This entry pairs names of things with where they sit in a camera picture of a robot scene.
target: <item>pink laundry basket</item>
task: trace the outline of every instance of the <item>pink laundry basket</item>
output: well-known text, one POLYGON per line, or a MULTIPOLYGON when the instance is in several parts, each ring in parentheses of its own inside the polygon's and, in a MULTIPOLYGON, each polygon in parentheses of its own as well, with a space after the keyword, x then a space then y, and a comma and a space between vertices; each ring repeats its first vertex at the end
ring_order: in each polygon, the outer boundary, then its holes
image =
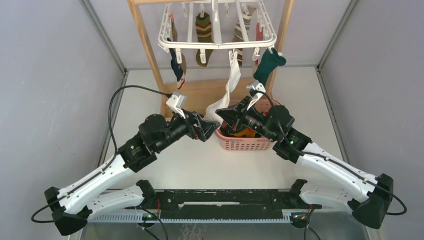
MULTIPOLYGON (((229 105, 239 103, 240 100, 230 100, 229 105)), ((281 105, 278 101, 272 100, 274 105, 281 105)), ((271 108, 270 102, 267 99, 260 99, 254 105, 258 112, 268 112, 271 108)), ((221 147, 230 151, 258 151, 268 150, 275 142, 271 142, 266 137, 227 137, 222 135, 221 130, 216 130, 215 135, 218 137, 221 147)))

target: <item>sock in basket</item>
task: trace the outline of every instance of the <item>sock in basket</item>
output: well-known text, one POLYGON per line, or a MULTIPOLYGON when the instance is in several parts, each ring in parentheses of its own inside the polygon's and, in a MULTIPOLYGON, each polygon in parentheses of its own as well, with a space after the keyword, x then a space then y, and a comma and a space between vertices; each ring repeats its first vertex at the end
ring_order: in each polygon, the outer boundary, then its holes
MULTIPOLYGON (((205 12, 203 13, 203 17, 201 17, 199 13, 196 16, 195 25, 197 41, 199 43, 213 43, 211 16, 205 12)), ((206 67, 208 65, 209 57, 211 56, 213 49, 205 49, 204 51, 206 55, 206 63, 202 63, 200 59, 200 49, 198 49, 196 53, 196 62, 201 67, 206 67)))
POLYGON ((276 67, 284 66, 285 64, 286 59, 283 57, 282 53, 277 52, 275 48, 272 49, 271 53, 267 48, 262 55, 256 72, 253 74, 253 78, 265 86, 268 81, 268 76, 271 74, 271 72, 276 69, 276 67))
MULTIPOLYGON (((174 25, 174 15, 171 14, 169 16, 169 18, 171 19, 171 35, 172 35, 172 41, 173 42, 178 42, 178 33, 177 30, 175 28, 174 25)), ((187 62, 186 62, 186 57, 184 56, 184 54, 181 52, 181 64, 179 64, 177 62, 177 55, 174 51, 174 49, 170 49, 169 50, 171 53, 171 68, 173 70, 173 72, 175 73, 176 76, 176 88, 178 90, 180 90, 183 87, 183 84, 185 83, 186 79, 186 72, 187 72, 187 62)))
MULTIPOLYGON (((249 14, 246 14, 243 11, 243 22, 244 22, 244 27, 246 29, 246 32, 249 31, 250 27, 251 27, 251 18, 252 18, 252 14, 256 11, 256 8, 254 7, 247 7, 247 10, 249 11, 249 14)), ((242 28, 240 26, 240 21, 237 21, 237 23, 235 24, 235 28, 234 28, 234 37, 232 39, 233 42, 243 42, 243 34, 242 34, 242 28)), ((237 61, 238 61, 238 65, 241 67, 243 64, 243 48, 237 48, 237 61)))

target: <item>black cable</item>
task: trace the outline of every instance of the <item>black cable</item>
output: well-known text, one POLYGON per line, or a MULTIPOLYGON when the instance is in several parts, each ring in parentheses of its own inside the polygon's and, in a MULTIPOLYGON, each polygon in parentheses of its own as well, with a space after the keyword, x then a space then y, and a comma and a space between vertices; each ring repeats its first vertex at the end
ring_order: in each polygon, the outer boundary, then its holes
POLYGON ((152 215, 155 219, 157 219, 159 221, 160 225, 162 225, 163 231, 165 232, 166 240, 168 240, 168 231, 167 231, 167 228, 165 227, 165 224, 162 222, 162 220, 156 214, 154 214, 153 212, 145 209, 144 207, 142 207, 141 210, 143 210, 146 213, 152 215))
POLYGON ((155 234, 153 234, 151 231, 149 231, 147 228, 144 228, 144 231, 148 234, 150 234, 150 236, 154 237, 154 239, 156 240, 160 240, 155 234))
POLYGON ((311 223, 311 219, 312 219, 312 213, 314 212, 315 209, 312 208, 312 210, 310 211, 310 213, 307 216, 307 220, 306 220, 306 226, 303 230, 303 240, 306 240, 306 232, 307 230, 311 230, 313 234, 315 234, 315 236, 318 238, 318 240, 321 240, 320 236, 318 235, 318 233, 312 229, 312 227, 309 226, 309 224, 311 223))
POLYGON ((321 240, 321 238, 320 238, 320 236, 318 235, 318 233, 314 230, 314 229, 312 229, 312 227, 308 227, 308 229, 313 233, 313 234, 315 234, 315 236, 318 238, 318 240, 321 240))
MULTIPOLYGON (((264 95, 264 96, 268 99, 269 104, 271 105, 271 107, 274 107, 274 103, 273 103, 273 101, 271 100, 270 96, 268 96, 268 94, 266 94, 266 93, 265 93, 265 92, 263 92, 263 91, 259 91, 259 90, 255 90, 255 92, 256 92, 256 93, 263 94, 263 95, 264 95)), ((278 128, 279 128, 279 130, 281 131, 281 134, 282 134, 281 142, 282 142, 283 140, 286 140, 287 142, 289 142, 289 140, 287 139, 287 134, 284 132, 283 127, 281 126, 280 119, 279 119, 279 115, 278 115, 278 114, 276 114, 276 117, 277 117, 277 125, 278 125, 278 128)), ((367 184, 371 184, 371 185, 373 185, 374 187, 376 187, 376 188, 378 188, 378 189, 380 189, 380 190, 382 190, 382 191, 386 192, 387 194, 389 194, 391 197, 393 197, 394 199, 396 199, 396 200, 400 203, 400 205, 402 205, 403 210, 402 210, 402 211, 400 211, 400 212, 387 212, 387 213, 386 213, 387 215, 400 216, 400 215, 404 215, 404 214, 406 214, 406 213, 407 213, 407 211, 408 211, 407 206, 405 205, 405 203, 404 203, 404 202, 403 202, 403 201, 402 201, 402 200, 401 200, 398 196, 394 195, 393 193, 391 193, 391 192, 390 192, 390 191, 388 191, 387 189, 385 189, 385 188, 383 188, 383 187, 381 187, 381 186, 378 186, 377 184, 375 184, 375 183, 373 183, 373 182, 371 182, 371 181, 369 181, 369 180, 366 180, 366 179, 365 179, 365 178, 363 178, 361 175, 359 175, 359 174, 357 174, 356 172, 352 171, 351 169, 349 169, 349 168, 348 168, 348 167, 346 167, 345 165, 341 164, 340 162, 337 162, 337 161, 335 161, 335 160, 333 160, 333 159, 331 159, 331 158, 329 158, 329 157, 323 156, 323 155, 318 154, 318 153, 299 151, 299 150, 297 150, 297 149, 296 149, 293 145, 291 145, 291 144, 288 144, 288 145, 290 146, 290 148, 291 148, 293 151, 295 151, 295 152, 296 152, 297 154, 299 154, 300 156, 304 156, 304 155, 312 155, 312 156, 316 156, 316 157, 322 158, 322 159, 323 159, 324 161, 326 161, 326 162, 328 161, 328 162, 331 162, 331 163, 333 163, 333 164, 338 165, 339 167, 341 167, 341 168, 343 168, 344 170, 348 171, 349 173, 351 173, 352 175, 354 175, 354 176, 355 176, 355 177, 357 177, 358 179, 362 180, 362 182, 367 183, 367 184)))
MULTIPOLYGON (((150 91, 150 92, 153 92, 153 93, 156 93, 156 94, 161 94, 161 95, 164 95, 164 96, 166 96, 166 97, 168 97, 168 98, 170 98, 171 96, 172 96, 172 94, 169 94, 169 93, 164 93, 164 92, 161 92, 161 91, 156 91, 156 90, 153 90, 153 89, 150 89, 150 88, 148 88, 148 87, 145 87, 145 86, 139 86, 139 85, 127 85, 127 86, 122 86, 122 87, 120 87, 120 88, 118 88, 116 91, 115 91, 115 93, 112 95, 112 98, 110 99, 110 103, 109 103, 109 110, 108 110, 108 113, 107 113, 107 123, 108 123, 108 128, 109 128, 109 131, 110 131, 110 137, 112 138, 112 142, 113 142, 113 147, 114 147, 114 152, 113 152, 113 157, 112 157, 112 159, 107 163, 107 165, 104 167, 104 168, 102 168, 102 171, 104 172, 111 164, 112 164, 112 162, 115 160, 115 158, 117 157, 117 155, 118 155, 118 146, 117 146, 117 141, 115 140, 115 136, 114 136, 114 132, 113 132, 113 129, 112 129, 112 105, 113 105, 113 103, 114 103, 114 100, 115 100, 115 97, 118 95, 118 93, 121 91, 121 90, 124 90, 124 89, 128 89, 128 88, 137 88, 137 89, 144 89, 144 90, 147 90, 147 91, 150 91)), ((31 216, 31 221, 33 221, 34 223, 37 223, 37 224, 48 224, 48 223, 53 223, 54 221, 53 220, 46 220, 46 221, 40 221, 40 220, 35 220, 34 219, 34 217, 37 215, 37 214, 39 214, 41 211, 43 211, 44 209, 46 209, 46 208, 49 208, 49 207, 51 207, 51 206, 53 206, 54 204, 56 204, 57 202, 59 202, 60 200, 62 200, 62 199, 64 199, 66 196, 69 196, 70 194, 72 194, 72 193, 74 193, 76 190, 78 190, 79 188, 81 188, 82 186, 84 186, 85 184, 87 184, 87 183, 89 183, 91 180, 93 180, 94 178, 96 178, 97 176, 99 176, 101 174, 101 172, 98 172, 98 173, 96 173, 96 174, 94 174, 92 177, 90 177, 89 179, 87 179, 86 181, 84 181, 83 183, 81 183, 81 184, 79 184, 78 186, 76 186, 75 188, 73 188, 72 190, 70 190, 69 192, 67 192, 66 193, 66 195, 63 195, 63 196, 61 196, 59 199, 57 199, 57 200, 55 200, 55 201, 53 201, 53 202, 51 202, 51 203, 49 203, 49 204, 47 204, 47 205, 45 205, 45 206, 43 206, 42 208, 40 208, 40 209, 38 209, 32 216, 31 216)))
POLYGON ((54 200, 53 202, 43 206, 42 208, 38 209, 36 212, 34 212, 34 214, 31 216, 31 221, 36 223, 36 224, 49 224, 49 223, 53 223, 53 220, 36 220, 35 217, 37 214, 39 214, 41 211, 43 211, 46 208, 49 208, 51 206, 53 206, 54 204, 56 204, 57 202, 59 202, 60 200, 64 199, 66 196, 62 196, 57 200, 54 200))

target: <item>striped sock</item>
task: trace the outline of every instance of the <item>striped sock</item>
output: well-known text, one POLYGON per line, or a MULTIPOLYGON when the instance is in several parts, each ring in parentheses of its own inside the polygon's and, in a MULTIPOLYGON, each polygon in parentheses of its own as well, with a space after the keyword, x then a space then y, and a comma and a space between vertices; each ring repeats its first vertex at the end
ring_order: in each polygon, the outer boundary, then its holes
MULTIPOLYGON (((256 11, 256 8, 254 7, 247 7, 247 10, 249 11, 249 14, 246 14, 245 12, 243 12, 243 22, 244 22, 244 26, 246 28, 246 32, 249 31, 250 27, 251 27, 251 18, 252 18, 252 14, 256 11)), ((240 26, 240 22, 237 21, 237 24, 235 25, 235 29, 234 29, 234 38, 232 39, 233 42, 243 42, 243 34, 242 34, 242 28, 240 26)), ((238 65, 241 67, 243 64, 243 48, 237 48, 237 62, 238 65)))
MULTIPOLYGON (((212 23, 211 17, 206 12, 203 14, 203 17, 200 17, 200 13, 196 16, 196 34, 197 41, 199 43, 213 43, 212 41, 212 23)), ((209 57, 211 56, 213 49, 205 49, 206 54, 206 63, 202 63, 200 59, 200 49, 196 53, 196 62, 201 67, 206 67, 209 62, 209 57)))

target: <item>wooden frame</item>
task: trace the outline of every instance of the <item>wooden frame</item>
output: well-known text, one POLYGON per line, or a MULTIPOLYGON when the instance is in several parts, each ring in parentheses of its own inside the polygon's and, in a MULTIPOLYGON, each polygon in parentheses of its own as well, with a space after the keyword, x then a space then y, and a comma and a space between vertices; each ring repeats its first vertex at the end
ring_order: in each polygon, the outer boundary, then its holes
MULTIPOLYGON (((135 26, 138 34, 140 35, 141 42, 143 43, 145 53, 150 64, 151 70, 153 71, 154 78, 156 80, 159 91, 171 93, 177 90, 175 83, 166 83, 162 80, 161 72, 156 62, 155 54, 153 53, 152 45, 149 40, 149 35, 146 30, 145 22, 143 20, 142 13, 140 12, 139 5, 144 4, 166 4, 166 3, 177 3, 177 2, 194 2, 196 0, 127 0, 129 9, 131 10, 132 17, 134 18, 135 26)), ((277 42, 275 48, 281 52, 286 38, 290 16, 295 0, 285 0, 284 7, 281 14, 281 21, 277 33, 277 42)), ((272 89, 274 79, 276 77, 277 69, 275 69, 268 78, 266 85, 266 91, 272 97, 272 89)), ((246 96, 246 85, 252 82, 253 77, 247 77, 240 79, 237 88, 231 93, 232 99, 242 99, 246 96)), ((196 111, 201 114, 205 114, 205 109, 210 104, 218 101, 222 98, 225 91, 225 85, 228 79, 214 79, 206 81, 187 81, 184 84, 184 88, 178 90, 179 92, 187 96, 187 101, 184 104, 184 108, 188 111, 196 111)), ((166 98, 162 97, 162 103, 160 105, 160 114, 169 118, 172 116, 172 111, 166 105, 166 98)))

